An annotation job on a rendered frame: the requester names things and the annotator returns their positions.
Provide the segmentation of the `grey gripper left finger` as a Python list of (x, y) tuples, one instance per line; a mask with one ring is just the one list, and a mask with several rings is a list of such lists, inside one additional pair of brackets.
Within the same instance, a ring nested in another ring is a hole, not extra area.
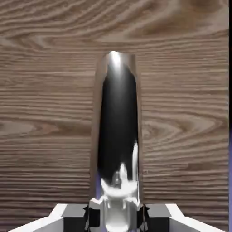
[(87, 204), (59, 203), (43, 218), (7, 232), (84, 232)]

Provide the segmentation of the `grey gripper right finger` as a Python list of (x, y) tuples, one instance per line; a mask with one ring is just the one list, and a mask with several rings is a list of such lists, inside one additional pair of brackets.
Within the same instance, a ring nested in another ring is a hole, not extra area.
[(177, 204), (145, 205), (145, 232), (226, 232), (185, 216)]

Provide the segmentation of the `brown wooden cabinet door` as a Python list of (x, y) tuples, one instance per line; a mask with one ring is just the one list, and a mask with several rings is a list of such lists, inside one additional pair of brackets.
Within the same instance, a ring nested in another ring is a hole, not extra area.
[(146, 203), (228, 225), (232, 0), (0, 0), (0, 232), (89, 197), (94, 76), (136, 56)]

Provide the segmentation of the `brown wooden cabinet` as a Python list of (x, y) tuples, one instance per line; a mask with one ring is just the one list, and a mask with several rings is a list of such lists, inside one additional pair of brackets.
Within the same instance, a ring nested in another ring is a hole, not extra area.
[(229, 6), (229, 128), (232, 133), (232, 0)]

